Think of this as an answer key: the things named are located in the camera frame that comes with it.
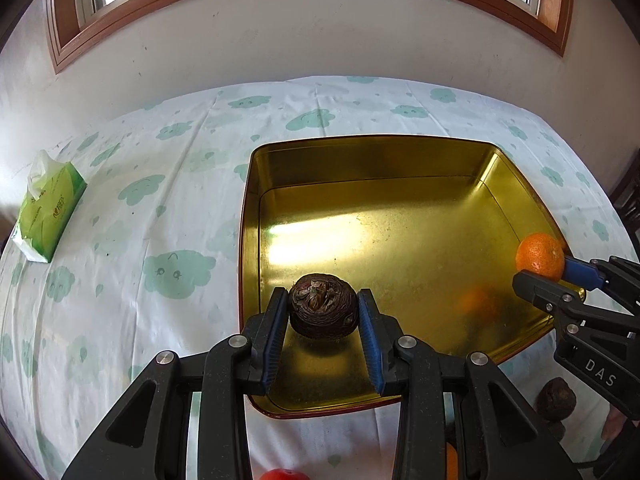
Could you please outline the right hand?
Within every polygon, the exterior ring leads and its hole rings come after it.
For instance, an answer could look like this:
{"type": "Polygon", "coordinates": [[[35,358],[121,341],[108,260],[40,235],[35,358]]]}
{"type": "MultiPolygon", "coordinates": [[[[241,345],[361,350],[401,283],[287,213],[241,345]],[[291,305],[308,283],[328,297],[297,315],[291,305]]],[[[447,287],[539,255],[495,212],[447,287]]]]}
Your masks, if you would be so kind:
{"type": "Polygon", "coordinates": [[[608,417],[605,419],[601,431],[601,439],[603,441],[613,441],[623,430],[627,417],[613,405],[610,405],[608,417]]]}

